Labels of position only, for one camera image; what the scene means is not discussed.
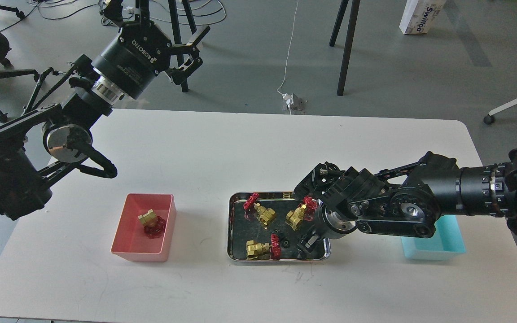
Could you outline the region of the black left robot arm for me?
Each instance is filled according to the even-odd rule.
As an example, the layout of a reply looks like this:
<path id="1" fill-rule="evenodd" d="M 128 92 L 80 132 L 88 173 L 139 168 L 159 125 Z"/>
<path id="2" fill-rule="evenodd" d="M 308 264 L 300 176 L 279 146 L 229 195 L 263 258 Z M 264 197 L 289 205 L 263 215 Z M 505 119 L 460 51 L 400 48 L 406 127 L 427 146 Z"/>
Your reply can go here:
<path id="1" fill-rule="evenodd" d="M 169 2 L 171 37 L 150 18 L 147 0 L 135 2 L 127 21 L 121 0 L 100 4 L 118 32 L 95 59 L 81 55 L 42 96 L 52 68 L 12 71 L 33 75 L 37 84 L 20 116 L 8 119 L 0 110 L 0 215 L 15 220 L 42 209 L 52 196 L 51 186 L 75 169 L 114 178 L 115 165 L 92 147 L 94 123 L 120 99 L 137 99 L 156 76 L 166 74 L 173 84 L 183 85 L 202 65 L 197 45 L 210 27 L 195 24 L 188 1 L 183 6 L 193 35 L 185 44 L 176 0 Z"/>

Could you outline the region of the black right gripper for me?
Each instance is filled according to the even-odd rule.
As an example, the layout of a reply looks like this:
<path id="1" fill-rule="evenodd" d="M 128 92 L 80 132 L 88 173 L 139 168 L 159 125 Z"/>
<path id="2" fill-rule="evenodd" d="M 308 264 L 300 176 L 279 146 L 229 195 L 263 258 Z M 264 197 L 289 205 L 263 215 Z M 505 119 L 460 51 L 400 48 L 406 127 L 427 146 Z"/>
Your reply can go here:
<path id="1" fill-rule="evenodd" d="M 320 205 L 314 214 L 314 220 L 307 226 L 307 231 L 297 245 L 297 259 L 306 259 L 322 239 L 340 239 L 357 230 L 355 222 L 343 217 L 326 205 Z"/>

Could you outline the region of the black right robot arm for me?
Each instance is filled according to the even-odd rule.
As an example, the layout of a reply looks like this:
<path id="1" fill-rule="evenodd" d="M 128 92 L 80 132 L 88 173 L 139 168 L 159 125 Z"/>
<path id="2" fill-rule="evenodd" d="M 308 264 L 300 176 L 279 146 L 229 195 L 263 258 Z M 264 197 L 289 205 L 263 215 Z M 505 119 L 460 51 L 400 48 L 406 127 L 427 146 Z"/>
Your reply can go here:
<path id="1" fill-rule="evenodd" d="M 293 191 L 296 200 L 321 201 L 297 245 L 302 259 L 323 239 L 362 233 L 431 238 L 444 215 L 505 218 L 517 235 L 517 149 L 509 162 L 457 166 L 457 160 L 427 152 L 417 162 L 372 174 L 320 163 Z"/>

